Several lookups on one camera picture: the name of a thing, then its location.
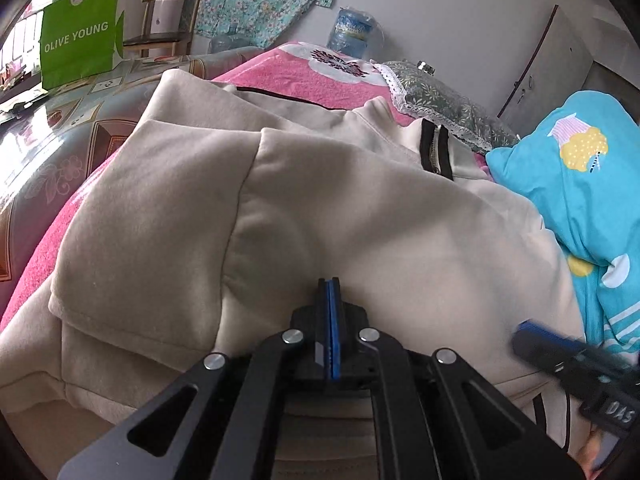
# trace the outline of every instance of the pink blanket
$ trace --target pink blanket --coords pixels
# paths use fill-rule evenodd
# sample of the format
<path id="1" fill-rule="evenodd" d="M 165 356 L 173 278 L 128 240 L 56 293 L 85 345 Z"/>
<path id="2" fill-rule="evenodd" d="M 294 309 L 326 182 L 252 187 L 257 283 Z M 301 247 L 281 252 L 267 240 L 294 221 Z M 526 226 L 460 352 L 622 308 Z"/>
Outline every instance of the pink blanket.
<path id="1" fill-rule="evenodd" d="M 288 43 L 236 67 L 216 79 L 238 87 L 267 90 L 280 95 L 304 99 L 327 108 L 351 110 L 376 96 L 391 104 L 391 94 L 384 78 L 373 65 L 360 59 L 339 56 L 330 50 L 308 43 Z M 407 126 L 413 119 L 390 107 L 399 124 Z M 84 197 L 90 191 L 114 153 L 95 170 L 66 202 L 40 241 L 27 264 L 0 322 L 0 332 L 22 304 L 47 279 L 56 263 L 62 238 Z M 484 158 L 479 166 L 486 164 Z"/>

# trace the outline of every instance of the green shopping bag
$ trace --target green shopping bag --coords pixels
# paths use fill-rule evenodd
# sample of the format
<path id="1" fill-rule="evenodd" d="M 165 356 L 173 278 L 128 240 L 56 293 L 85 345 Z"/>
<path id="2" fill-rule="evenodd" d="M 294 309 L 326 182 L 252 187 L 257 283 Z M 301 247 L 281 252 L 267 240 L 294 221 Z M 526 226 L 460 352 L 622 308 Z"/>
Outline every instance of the green shopping bag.
<path id="1" fill-rule="evenodd" d="M 112 70 L 122 58 L 118 0 L 58 0 L 45 7 L 40 34 L 42 87 Z"/>

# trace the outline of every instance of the wooden chair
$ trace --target wooden chair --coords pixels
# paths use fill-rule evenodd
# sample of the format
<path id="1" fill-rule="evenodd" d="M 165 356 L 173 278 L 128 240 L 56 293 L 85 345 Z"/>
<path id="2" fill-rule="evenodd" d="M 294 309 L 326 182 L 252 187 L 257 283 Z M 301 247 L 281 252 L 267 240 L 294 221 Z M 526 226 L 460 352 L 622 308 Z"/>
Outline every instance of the wooden chair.
<path id="1" fill-rule="evenodd" d="M 158 32 L 151 33 L 151 20 L 153 19 L 153 4 L 156 0 L 142 0 L 146 4 L 145 16 L 142 19 L 142 35 L 122 43 L 124 50 L 137 50 L 140 57 L 147 57 L 150 48 L 168 48 L 171 47 L 171 54 L 174 56 L 178 46 L 184 47 L 181 54 L 189 54 L 191 52 L 191 41 L 193 41 L 193 29 L 196 26 L 196 18 L 198 17 L 198 8 L 200 0 L 195 0 L 193 12 L 191 13 L 191 22 L 187 32 Z"/>

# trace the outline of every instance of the window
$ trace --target window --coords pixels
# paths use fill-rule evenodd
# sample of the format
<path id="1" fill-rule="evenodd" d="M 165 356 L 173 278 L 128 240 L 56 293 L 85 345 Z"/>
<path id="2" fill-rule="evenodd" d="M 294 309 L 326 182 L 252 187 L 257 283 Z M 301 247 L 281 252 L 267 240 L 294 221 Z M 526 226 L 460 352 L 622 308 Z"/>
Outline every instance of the window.
<path id="1" fill-rule="evenodd" d="M 22 13 L 20 20 L 9 33 L 0 50 L 2 68 L 7 63 L 17 60 L 20 56 L 34 50 L 40 41 L 40 28 L 42 27 L 42 9 L 53 0 L 31 0 L 31 3 Z"/>

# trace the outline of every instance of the black trim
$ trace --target black trim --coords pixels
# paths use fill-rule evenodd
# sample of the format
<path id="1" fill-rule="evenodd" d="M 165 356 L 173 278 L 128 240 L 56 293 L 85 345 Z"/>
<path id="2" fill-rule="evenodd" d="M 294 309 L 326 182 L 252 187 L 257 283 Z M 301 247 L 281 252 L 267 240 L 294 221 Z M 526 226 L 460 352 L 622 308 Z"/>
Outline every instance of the black trim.
<path id="1" fill-rule="evenodd" d="M 533 412 L 536 415 L 536 425 L 546 433 L 545 401 L 542 399 L 542 394 L 533 397 Z"/>
<path id="2" fill-rule="evenodd" d="M 435 168 L 431 164 L 430 153 L 436 125 L 427 119 L 422 120 L 422 133 L 420 134 L 420 163 L 424 171 L 435 173 Z"/>
<path id="3" fill-rule="evenodd" d="M 268 95 L 270 97 L 277 97 L 280 99 L 286 99 L 287 101 L 296 101 L 299 103 L 305 103 L 307 105 L 315 105 L 325 110 L 346 110 L 346 108 L 329 108 L 327 106 L 321 105 L 320 103 L 314 103 L 311 101 L 307 101 L 306 99 L 301 99 L 300 97 L 292 97 L 290 95 L 276 94 L 276 92 L 271 92 L 270 90 L 265 90 L 264 88 L 253 88 L 251 86 L 237 86 L 236 87 L 240 92 L 254 92 L 257 94 Z"/>
<path id="4" fill-rule="evenodd" d="M 438 135 L 438 163 L 440 164 L 440 174 L 453 180 L 453 170 L 451 169 L 451 161 L 449 160 L 449 130 L 444 126 L 439 126 L 440 134 Z"/>
<path id="5" fill-rule="evenodd" d="M 562 450 L 569 452 L 569 443 L 571 442 L 571 397 L 568 393 L 564 393 L 566 397 L 566 426 L 564 428 L 564 446 Z"/>

